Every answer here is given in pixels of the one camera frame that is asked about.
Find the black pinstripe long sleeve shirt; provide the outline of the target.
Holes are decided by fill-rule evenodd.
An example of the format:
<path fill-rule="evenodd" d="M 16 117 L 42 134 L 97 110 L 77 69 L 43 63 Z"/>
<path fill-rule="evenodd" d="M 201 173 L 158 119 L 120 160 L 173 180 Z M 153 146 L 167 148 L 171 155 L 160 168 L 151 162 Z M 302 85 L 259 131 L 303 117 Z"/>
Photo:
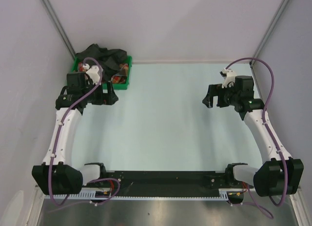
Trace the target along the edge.
<path fill-rule="evenodd" d="M 104 76 L 109 78 L 120 71 L 120 64 L 126 63 L 127 52 L 122 49 L 101 48 L 98 44 L 91 44 L 84 51 L 76 53 L 76 58 L 81 61 L 87 57 L 95 59 L 104 70 Z"/>

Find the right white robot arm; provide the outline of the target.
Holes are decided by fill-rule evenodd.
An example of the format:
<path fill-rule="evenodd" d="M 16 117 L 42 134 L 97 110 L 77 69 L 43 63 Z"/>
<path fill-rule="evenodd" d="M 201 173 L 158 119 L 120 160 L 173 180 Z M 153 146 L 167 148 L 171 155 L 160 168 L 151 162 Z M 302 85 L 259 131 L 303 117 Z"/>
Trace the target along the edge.
<path fill-rule="evenodd" d="M 261 197 L 292 195 L 297 192 L 304 165 L 294 159 L 278 139 L 261 99 L 254 98 L 254 80 L 251 76 L 235 76 L 227 84 L 210 84 L 203 104 L 213 107 L 217 97 L 220 108 L 233 106 L 242 121 L 251 131 L 259 148 L 262 166 L 230 164 L 225 175 L 229 187 L 242 182 L 253 186 Z"/>

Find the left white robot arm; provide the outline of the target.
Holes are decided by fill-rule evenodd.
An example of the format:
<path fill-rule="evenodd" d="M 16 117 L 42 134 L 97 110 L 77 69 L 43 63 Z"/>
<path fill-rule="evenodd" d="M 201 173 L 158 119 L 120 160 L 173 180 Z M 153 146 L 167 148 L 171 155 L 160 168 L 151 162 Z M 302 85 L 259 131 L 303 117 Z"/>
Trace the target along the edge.
<path fill-rule="evenodd" d="M 67 74 L 67 85 L 56 99 L 56 124 L 42 164 L 32 168 L 32 176 L 45 195 L 80 193 L 89 182 L 104 186 L 108 175 L 103 163 L 87 163 L 79 169 L 71 166 L 75 133 L 88 104 L 113 105 L 118 101 L 111 83 L 102 90 L 97 68 Z"/>

